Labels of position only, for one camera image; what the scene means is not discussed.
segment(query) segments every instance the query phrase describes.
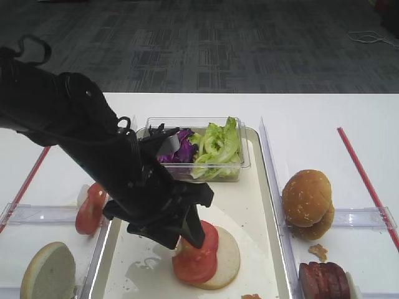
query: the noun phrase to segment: food tray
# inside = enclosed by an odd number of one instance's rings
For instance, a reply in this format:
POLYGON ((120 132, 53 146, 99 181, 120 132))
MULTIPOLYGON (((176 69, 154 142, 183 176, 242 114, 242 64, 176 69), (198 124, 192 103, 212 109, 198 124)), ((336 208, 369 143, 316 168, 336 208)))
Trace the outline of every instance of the food tray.
POLYGON ((344 197, 345 192, 349 192, 345 184, 358 182, 347 182, 348 180, 344 178, 345 172, 352 171, 351 168, 355 166, 351 164, 349 155, 344 152, 344 146, 335 142, 333 134, 338 136, 337 132, 331 128, 331 137, 324 133, 323 139, 318 140, 317 145, 312 144, 313 148, 309 146, 310 143, 306 148, 305 137, 298 136, 298 140, 290 142, 295 143, 297 149, 303 148, 297 150, 297 154, 294 150, 288 149, 286 158, 278 152, 279 160, 276 161, 263 121, 259 131, 291 298, 303 298, 298 281, 299 264, 319 262, 316 256, 307 251, 310 245, 315 244, 322 244, 329 251, 329 262, 339 264, 346 272, 352 274, 364 298, 399 298, 399 255, 382 220, 382 212, 390 217, 392 228, 396 228, 397 225, 389 209, 385 207, 382 211, 374 207, 367 194, 362 194, 360 198, 355 198, 355 194, 353 198, 344 197), (331 157, 329 153, 334 153, 337 157, 336 163, 324 161, 327 157, 331 157), (332 183, 336 211, 334 223, 332 228, 316 241, 303 241, 293 237, 286 226, 282 208, 282 188, 288 178, 301 169, 322 170, 330 176, 332 183))
MULTIPOLYGON (((149 118, 147 120, 145 126, 144 137, 149 136, 148 129, 149 127, 158 128, 162 123, 165 124, 165 129, 176 128, 179 127, 181 129, 190 128, 195 133, 199 133, 204 135, 205 129, 208 127, 209 123, 215 123, 218 126, 224 126, 226 124, 227 117, 218 117, 218 118, 203 118, 203 117, 174 117, 174 118, 149 118)), ((239 139, 241 140, 239 144, 239 163, 219 163, 219 164, 194 164, 194 163, 162 163, 164 167, 171 173, 171 175, 175 179, 179 179, 182 181, 238 181, 241 175, 241 170, 243 168, 248 168, 251 165, 249 156, 248 156, 248 143, 246 130, 244 129, 244 123, 236 118, 237 121, 237 134, 239 139), (215 171, 219 171, 222 169, 228 169, 231 172, 234 172, 233 175, 230 176, 222 176, 217 175, 213 179, 204 179, 198 178, 193 179, 191 176, 191 172, 193 169, 206 168, 212 169, 215 171)))
POLYGON ((215 192, 212 206, 199 207, 200 218, 225 227, 234 235, 241 252, 241 269, 237 279, 216 291, 200 290, 180 283, 173 274, 168 250, 157 243, 126 233, 122 223, 113 251, 108 275, 94 292, 99 298, 227 299, 258 293, 262 299, 288 299, 284 264, 274 222, 261 146, 257 133, 245 129, 251 167, 242 170, 241 179, 233 183, 210 183, 215 192))
MULTIPOLYGON (((59 147, 49 150, 0 233, 0 298, 19 299, 29 262, 39 249, 55 241, 64 242, 76 262, 74 299, 90 298, 108 230, 113 225, 113 221, 104 219, 94 236, 76 232, 78 193, 84 184, 92 183, 59 147)), ((11 206, 3 207, 0 224, 6 221, 11 206)))

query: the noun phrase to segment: red stick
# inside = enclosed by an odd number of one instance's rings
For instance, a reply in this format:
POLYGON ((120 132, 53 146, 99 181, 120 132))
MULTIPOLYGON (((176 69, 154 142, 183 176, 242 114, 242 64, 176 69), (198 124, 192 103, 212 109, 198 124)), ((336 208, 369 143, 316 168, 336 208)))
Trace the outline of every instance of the red stick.
POLYGON ((395 244, 395 246, 397 247, 397 249, 399 251, 398 233, 397 233, 396 229, 392 229, 391 220, 385 213, 385 210, 383 209, 383 204, 382 204, 380 198, 378 197, 377 192, 375 192, 372 183, 368 179, 368 176, 367 176, 362 164, 360 163, 360 160, 357 157, 355 150, 353 149, 352 145, 350 145, 349 139, 348 139, 347 135, 345 134, 344 129, 337 128, 337 131, 338 131, 339 136, 341 136, 341 139, 344 142, 344 145, 347 148, 349 155, 352 158, 353 163, 355 163, 357 171, 359 172, 360 176, 362 177, 364 185, 366 185, 368 193, 370 193, 370 196, 372 197, 375 206, 381 210, 382 218, 383 218, 385 224, 387 225, 388 232, 391 235, 393 243, 395 244))
POLYGON ((10 217, 12 216, 12 213, 14 212, 15 208, 17 207, 17 205, 21 201, 23 195, 26 192, 26 189, 29 187, 29 184, 33 180, 33 177, 37 173, 37 170, 39 169, 40 165, 42 164, 42 162, 43 162, 44 158, 46 157, 47 153, 49 152, 49 150, 50 150, 50 146, 48 146, 48 147, 43 149, 42 153, 40 154, 40 156, 36 160, 35 165, 32 167, 31 172, 27 175, 27 177, 26 177, 26 179, 24 181, 24 184, 22 184, 22 187, 20 188, 20 190, 18 191, 16 197, 14 198, 14 200, 11 203, 10 210, 7 213, 7 216, 6 216, 5 220, 4 220, 4 223, 0 225, 0 234, 4 230, 4 228, 6 227, 8 220, 10 219, 10 217))

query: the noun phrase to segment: bun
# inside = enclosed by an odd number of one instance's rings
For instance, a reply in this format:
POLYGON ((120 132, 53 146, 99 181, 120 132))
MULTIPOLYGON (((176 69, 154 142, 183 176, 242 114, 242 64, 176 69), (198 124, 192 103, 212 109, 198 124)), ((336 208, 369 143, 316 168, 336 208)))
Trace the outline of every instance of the bun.
POLYGON ((295 235, 302 237, 305 240, 317 240, 321 238, 330 228, 334 221, 335 209, 331 204, 323 218, 310 227, 292 226, 292 231, 295 235))
POLYGON ((222 227, 215 227, 219 234, 218 269, 207 282, 193 284, 204 290, 217 290, 229 285, 237 276, 241 264, 239 247, 236 239, 222 227))
POLYGON ((332 204, 329 179, 318 170, 299 171, 284 187, 282 204, 290 223, 299 227, 314 225, 332 204))
POLYGON ((71 299, 75 288, 75 260, 62 242, 41 248, 27 267, 20 299, 71 299))

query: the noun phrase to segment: red tomato slice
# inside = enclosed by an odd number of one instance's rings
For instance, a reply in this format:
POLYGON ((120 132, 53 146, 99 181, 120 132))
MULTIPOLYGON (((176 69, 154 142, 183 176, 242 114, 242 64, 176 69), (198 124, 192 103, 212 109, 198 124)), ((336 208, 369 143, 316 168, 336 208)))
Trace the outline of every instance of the red tomato slice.
POLYGON ((187 283, 206 282, 213 277, 218 268, 218 231, 205 221, 201 223, 205 232, 202 248, 196 249, 182 238, 182 250, 172 258, 176 277, 187 283))
POLYGON ((87 198, 80 207, 75 221, 76 231, 82 235, 91 235, 100 226, 102 208, 107 193, 100 185, 94 183, 87 191, 87 198))

